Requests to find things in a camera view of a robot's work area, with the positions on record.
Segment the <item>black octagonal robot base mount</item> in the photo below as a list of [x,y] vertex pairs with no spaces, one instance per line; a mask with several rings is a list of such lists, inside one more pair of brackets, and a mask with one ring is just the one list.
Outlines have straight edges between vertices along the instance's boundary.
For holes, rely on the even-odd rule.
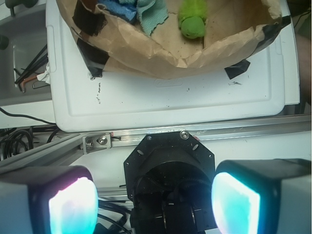
[[124,161],[137,234],[203,234],[212,211],[215,156],[187,131],[147,135]]

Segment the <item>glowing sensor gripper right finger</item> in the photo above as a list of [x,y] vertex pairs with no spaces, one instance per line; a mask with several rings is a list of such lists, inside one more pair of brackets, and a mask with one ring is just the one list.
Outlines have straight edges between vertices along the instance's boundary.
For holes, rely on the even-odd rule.
[[312,162],[222,161],[212,183],[212,208],[223,234],[310,234]]

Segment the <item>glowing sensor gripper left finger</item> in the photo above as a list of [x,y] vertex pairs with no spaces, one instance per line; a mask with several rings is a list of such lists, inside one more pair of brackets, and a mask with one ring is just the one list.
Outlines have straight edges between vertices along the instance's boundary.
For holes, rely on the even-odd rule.
[[0,169],[2,234],[92,234],[98,192],[83,166]]

